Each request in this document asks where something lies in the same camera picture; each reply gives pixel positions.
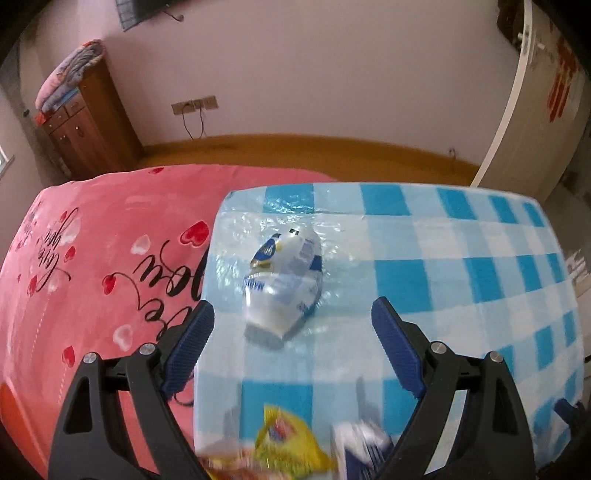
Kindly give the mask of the blue Vinda tissue pack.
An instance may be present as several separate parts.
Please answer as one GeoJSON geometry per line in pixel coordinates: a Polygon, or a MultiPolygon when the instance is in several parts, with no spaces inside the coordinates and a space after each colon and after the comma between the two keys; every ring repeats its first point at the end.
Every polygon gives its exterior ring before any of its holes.
{"type": "Polygon", "coordinates": [[[342,422],[332,426],[335,479],[374,479],[394,448],[392,438],[373,422],[342,422]]]}

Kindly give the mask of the yellow green snack bag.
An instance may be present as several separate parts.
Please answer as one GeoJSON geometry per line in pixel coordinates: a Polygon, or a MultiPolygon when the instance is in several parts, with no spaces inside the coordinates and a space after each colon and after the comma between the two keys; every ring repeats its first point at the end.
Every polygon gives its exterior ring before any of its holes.
{"type": "Polygon", "coordinates": [[[308,424],[274,405],[264,407],[252,447],[211,448],[197,458],[213,479],[306,479],[338,470],[308,424]]]}

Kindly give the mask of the silver Magicday milk pouch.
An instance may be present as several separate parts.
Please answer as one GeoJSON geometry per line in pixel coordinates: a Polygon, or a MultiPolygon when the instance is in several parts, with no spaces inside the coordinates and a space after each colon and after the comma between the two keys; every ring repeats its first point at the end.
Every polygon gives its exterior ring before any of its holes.
{"type": "Polygon", "coordinates": [[[314,311],[322,293],[321,240],[310,225],[273,233],[249,263],[242,281],[245,337],[280,350],[314,311]]]}

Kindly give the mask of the pink heart bedspread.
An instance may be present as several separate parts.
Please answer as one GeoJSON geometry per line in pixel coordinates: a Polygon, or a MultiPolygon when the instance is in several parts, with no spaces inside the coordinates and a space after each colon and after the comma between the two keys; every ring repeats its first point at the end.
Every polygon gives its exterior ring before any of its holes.
{"type": "Polygon", "coordinates": [[[88,352],[125,356],[194,308],[215,214],[235,190],[325,174],[158,166],[41,191],[1,268],[1,421],[38,474],[88,352]]]}

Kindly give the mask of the white room door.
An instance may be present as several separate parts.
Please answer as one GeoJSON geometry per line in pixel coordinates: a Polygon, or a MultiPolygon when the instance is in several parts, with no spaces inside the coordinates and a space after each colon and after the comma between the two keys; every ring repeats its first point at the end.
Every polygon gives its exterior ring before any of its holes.
{"type": "Polygon", "coordinates": [[[472,181],[474,187],[514,192],[543,202],[567,169],[590,115],[590,79],[577,57],[579,71],[565,110],[550,123],[547,100],[558,67],[561,35],[534,2],[523,3],[515,79],[499,127],[472,181]]]}

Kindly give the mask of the brown wooden cabinet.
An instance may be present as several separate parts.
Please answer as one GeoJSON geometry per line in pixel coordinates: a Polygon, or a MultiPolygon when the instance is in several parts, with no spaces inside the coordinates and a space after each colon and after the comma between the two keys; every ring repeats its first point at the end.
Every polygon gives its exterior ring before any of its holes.
{"type": "Polygon", "coordinates": [[[41,128],[74,180],[132,170],[143,156],[104,60],[84,72],[71,98],[41,128]]]}

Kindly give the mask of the folded pink blanket stack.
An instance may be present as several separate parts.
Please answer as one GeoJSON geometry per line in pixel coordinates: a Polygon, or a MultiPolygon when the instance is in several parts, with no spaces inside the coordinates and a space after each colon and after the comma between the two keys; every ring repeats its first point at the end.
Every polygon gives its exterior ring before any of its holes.
{"type": "Polygon", "coordinates": [[[85,42],[73,50],[50,73],[35,99],[35,108],[43,114],[55,109],[56,103],[81,82],[84,72],[100,62],[105,55],[102,40],[85,42]]]}

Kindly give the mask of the red Chinese knot decoration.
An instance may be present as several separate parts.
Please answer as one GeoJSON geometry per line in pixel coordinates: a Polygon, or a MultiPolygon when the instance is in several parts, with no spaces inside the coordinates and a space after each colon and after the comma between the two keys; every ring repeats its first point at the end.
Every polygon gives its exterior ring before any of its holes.
{"type": "Polygon", "coordinates": [[[562,116],[570,93],[571,83],[579,71],[577,56],[563,35],[557,41],[557,54],[558,67],[547,100],[550,123],[562,116]]]}

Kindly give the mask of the wall power socket strip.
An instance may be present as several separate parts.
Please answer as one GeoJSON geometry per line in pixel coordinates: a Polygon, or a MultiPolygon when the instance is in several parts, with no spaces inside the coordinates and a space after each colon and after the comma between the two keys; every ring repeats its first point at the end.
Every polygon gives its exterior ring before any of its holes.
{"type": "Polygon", "coordinates": [[[214,110],[217,108],[218,102],[215,96],[181,101],[171,105],[172,112],[176,116],[197,112],[198,110],[214,110]]]}

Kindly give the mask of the wall mounted television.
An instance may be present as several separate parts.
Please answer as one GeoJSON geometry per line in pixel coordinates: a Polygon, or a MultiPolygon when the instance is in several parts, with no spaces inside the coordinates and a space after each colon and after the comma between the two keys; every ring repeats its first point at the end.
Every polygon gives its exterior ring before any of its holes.
{"type": "Polygon", "coordinates": [[[165,14],[178,23],[183,23],[182,14],[172,14],[169,9],[175,1],[166,0],[116,0],[119,23],[124,32],[138,26],[158,14],[165,14]]]}

